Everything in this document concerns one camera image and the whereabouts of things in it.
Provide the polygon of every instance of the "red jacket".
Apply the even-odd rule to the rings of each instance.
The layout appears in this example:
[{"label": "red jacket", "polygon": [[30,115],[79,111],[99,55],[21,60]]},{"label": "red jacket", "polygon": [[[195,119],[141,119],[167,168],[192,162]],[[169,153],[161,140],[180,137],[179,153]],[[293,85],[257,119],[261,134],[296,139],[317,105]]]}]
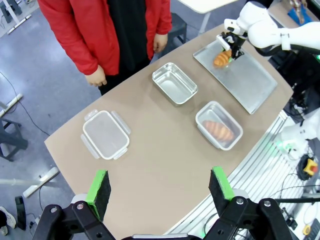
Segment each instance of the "red jacket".
[{"label": "red jacket", "polygon": [[[66,54],[80,72],[119,73],[120,50],[107,0],[38,0],[40,9]],[[147,54],[154,55],[154,38],[171,30],[170,0],[145,0]]]}]

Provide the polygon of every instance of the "human hand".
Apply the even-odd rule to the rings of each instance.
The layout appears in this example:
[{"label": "human hand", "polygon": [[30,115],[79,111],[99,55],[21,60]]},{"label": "human hand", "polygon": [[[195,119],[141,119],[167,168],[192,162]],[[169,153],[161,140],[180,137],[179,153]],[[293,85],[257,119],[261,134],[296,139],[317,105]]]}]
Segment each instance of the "human hand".
[{"label": "human hand", "polygon": [[90,85],[93,85],[95,87],[100,87],[102,86],[102,84],[107,84],[105,72],[100,65],[98,65],[98,68],[94,73],[85,75],[85,78]]},{"label": "human hand", "polygon": [[153,40],[153,51],[157,54],[162,52],[163,49],[165,49],[167,42],[168,34],[160,35],[156,33]]}]

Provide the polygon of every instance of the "jacket sleeve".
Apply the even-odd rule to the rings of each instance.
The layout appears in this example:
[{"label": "jacket sleeve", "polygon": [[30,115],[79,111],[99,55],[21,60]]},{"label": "jacket sleeve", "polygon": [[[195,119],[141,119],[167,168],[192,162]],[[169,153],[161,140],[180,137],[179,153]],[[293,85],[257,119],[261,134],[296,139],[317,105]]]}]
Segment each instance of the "jacket sleeve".
[{"label": "jacket sleeve", "polygon": [[170,0],[161,1],[160,19],[156,27],[157,34],[167,34],[172,28],[172,18],[170,12]]},{"label": "jacket sleeve", "polygon": [[98,60],[83,40],[69,0],[38,0],[38,3],[56,39],[78,70],[85,75],[94,73]]}]

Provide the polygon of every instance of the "shoe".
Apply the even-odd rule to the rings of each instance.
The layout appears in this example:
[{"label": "shoe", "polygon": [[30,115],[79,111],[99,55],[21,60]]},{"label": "shoe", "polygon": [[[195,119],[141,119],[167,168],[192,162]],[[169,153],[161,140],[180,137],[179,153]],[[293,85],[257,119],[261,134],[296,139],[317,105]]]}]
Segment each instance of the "shoe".
[{"label": "shoe", "polygon": [[8,228],[7,226],[3,226],[0,228],[0,232],[3,236],[6,236],[8,234]]},{"label": "shoe", "polygon": [[10,214],[3,206],[0,206],[0,210],[5,213],[6,215],[6,224],[11,228],[16,228],[16,219],[12,214]]}]

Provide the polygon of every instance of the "bread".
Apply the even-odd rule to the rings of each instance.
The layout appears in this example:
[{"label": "bread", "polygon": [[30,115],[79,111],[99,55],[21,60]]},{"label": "bread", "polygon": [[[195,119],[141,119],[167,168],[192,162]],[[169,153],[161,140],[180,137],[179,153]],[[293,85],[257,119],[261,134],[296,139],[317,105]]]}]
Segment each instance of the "bread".
[{"label": "bread", "polygon": [[235,137],[234,133],[220,122],[206,120],[202,125],[218,141],[229,142]]},{"label": "bread", "polygon": [[220,52],[213,61],[214,67],[223,68],[229,64],[229,59],[231,58],[232,52],[231,49],[228,51]]}]

